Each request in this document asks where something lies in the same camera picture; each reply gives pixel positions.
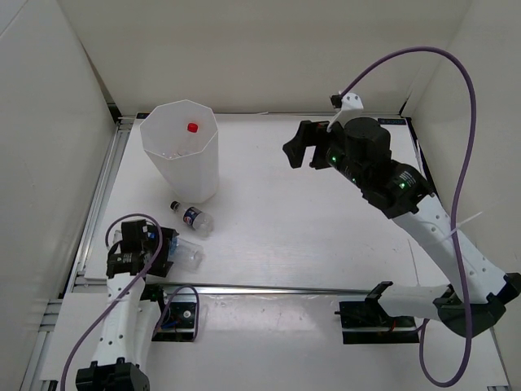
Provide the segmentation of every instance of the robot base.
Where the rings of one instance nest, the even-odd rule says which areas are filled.
[[[364,301],[341,301],[335,314],[340,315],[344,345],[419,342],[416,323],[410,316],[382,316]]]

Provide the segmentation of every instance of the white table surface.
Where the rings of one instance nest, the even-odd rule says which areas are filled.
[[[333,169],[291,169],[282,152],[300,121],[326,117],[218,115],[220,188],[200,208],[216,229],[204,240],[170,210],[175,195],[142,149],[135,121],[106,212],[93,240],[85,277],[104,279],[104,231],[118,217],[143,212],[204,246],[199,269],[173,268],[184,283],[371,289],[383,280],[415,285],[409,235],[361,198]],[[418,167],[406,125],[386,125],[393,157]],[[411,240],[418,270],[429,283],[446,281]]]
[[[59,380],[82,332],[99,316],[106,294],[65,296],[42,369],[42,380]],[[334,311],[338,297],[201,296],[201,328],[191,343],[153,342],[145,370],[151,391],[367,391],[439,390],[424,377],[418,345],[343,345]],[[95,329],[72,361],[88,367],[99,340]],[[444,325],[427,329],[426,362],[438,380],[452,377],[464,340]],[[473,340],[469,367],[451,390],[486,391],[504,385],[490,332]]]

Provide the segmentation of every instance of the bottle label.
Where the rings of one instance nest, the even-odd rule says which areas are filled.
[[[200,214],[201,211],[192,206],[191,208],[188,208],[186,210],[185,215],[182,217],[182,220],[189,226],[192,226],[194,224],[195,218]]]

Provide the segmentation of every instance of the cable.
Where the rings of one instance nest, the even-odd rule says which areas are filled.
[[[69,367],[71,366],[72,359],[74,358],[74,355],[80,348],[81,344],[85,341],[86,337],[98,326],[103,319],[107,317],[107,315],[110,314],[112,310],[114,310],[114,307],[116,307],[117,303],[120,302],[120,299],[123,298],[124,295],[133,287],[133,285],[141,278],[143,278],[149,269],[152,267],[152,264],[154,263],[155,259],[159,255],[161,248],[163,247],[163,232],[161,232],[161,226],[160,224],[151,216],[148,216],[143,213],[131,213],[127,214],[123,217],[118,218],[115,220],[108,228],[107,232],[105,233],[105,245],[108,246],[108,236],[110,235],[111,229],[117,224],[118,222],[121,222],[122,220],[125,220],[129,217],[144,217],[147,220],[150,220],[152,223],[154,223],[155,227],[157,228],[158,232],[158,244],[157,249],[155,250],[154,254],[150,258],[150,260],[145,264],[145,266],[142,268],[142,270],[136,274],[136,276],[132,279],[132,281],[129,282],[129,284],[123,288],[123,290],[120,292],[119,295],[111,302],[111,304],[101,313],[101,315],[98,316],[96,320],[87,328],[87,330],[83,333],[83,335],[80,337],[80,339],[77,341],[77,343],[72,347],[71,353],[68,355],[67,360],[65,361],[65,365],[63,366],[62,375],[59,380],[59,389],[61,391],[65,391],[65,381],[67,380],[67,372],[69,370]]]
[[[157,332],[161,329],[161,324],[163,324],[164,317],[168,310],[170,309],[170,304],[172,303],[173,298],[181,291],[182,289],[191,289],[195,294],[195,325],[194,325],[194,337],[190,340],[193,342],[195,338],[197,338],[197,334],[199,333],[199,307],[200,307],[200,300],[199,300],[199,294],[197,293],[197,290],[191,286],[191,285],[182,285],[181,287],[176,288],[175,291],[169,296],[169,299],[167,300],[166,304],[164,305],[163,312],[161,313],[160,320],[157,321],[157,324],[155,325],[154,334],[152,337],[157,334]]]
[[[424,319],[422,324],[422,329],[420,330],[420,366],[422,367],[423,373],[425,374],[425,377],[429,379],[430,382],[432,382],[434,385],[437,385],[438,387],[451,387],[455,385],[463,376],[465,373],[466,367],[469,363],[469,360],[471,358],[471,346],[472,346],[472,313],[471,313],[471,302],[469,299],[469,288],[468,283],[466,281],[466,275],[465,275],[465,266],[463,265],[463,256],[462,256],[462,250],[460,248],[459,244],[459,238],[458,238],[458,230],[456,230],[456,217],[458,215],[458,203],[459,198],[462,193],[463,188],[463,181],[465,180],[466,171],[468,170],[469,163],[471,161],[471,154],[472,154],[472,148],[474,146],[474,139],[475,139],[475,123],[476,123],[476,99],[475,99],[475,91],[474,91],[474,85],[472,84],[471,75],[469,75],[468,71],[465,69],[463,64],[460,62],[459,59],[457,59],[453,54],[449,53],[448,51],[444,51],[443,49],[433,47],[433,46],[414,46],[414,47],[408,47],[406,49],[402,49],[400,51],[395,51],[389,55],[386,55],[385,57],[382,57],[381,59],[375,61],[372,63],[365,71],[363,71],[358,77],[352,81],[352,83],[340,93],[340,97],[343,98],[362,78],[364,78],[369,72],[371,72],[373,69],[378,67],[379,65],[385,63],[386,61],[390,59],[394,59],[395,57],[398,57],[399,55],[405,55],[408,53],[417,53],[417,52],[429,52],[429,53],[435,53],[438,55],[444,56],[446,59],[451,61],[460,73],[463,76],[463,79],[465,79],[466,87],[469,91],[469,97],[471,101],[471,125],[469,129],[469,139],[466,145],[466,152],[465,157],[463,159],[463,165],[462,170],[459,174],[458,178],[458,184],[456,185],[456,190],[454,191],[453,196],[453,205],[450,212],[450,229],[453,232],[453,243],[454,243],[454,252],[456,253],[456,263],[458,264],[458,271],[460,280],[462,283],[462,290],[463,290],[463,307],[465,309],[465,351],[463,353],[462,363],[460,364],[460,367],[458,369],[458,372],[456,372],[456,375],[448,381],[441,382],[436,379],[434,379],[431,374],[428,372],[427,367],[425,366],[425,359],[423,357],[423,347],[424,347],[424,341],[425,341],[425,329],[427,328],[427,324],[429,322],[429,319]]]

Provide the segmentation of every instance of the plastic water bottle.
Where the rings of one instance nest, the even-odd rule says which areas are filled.
[[[177,201],[172,202],[170,208],[182,218],[185,224],[191,226],[202,236],[208,236],[213,231],[213,217],[208,213]]]

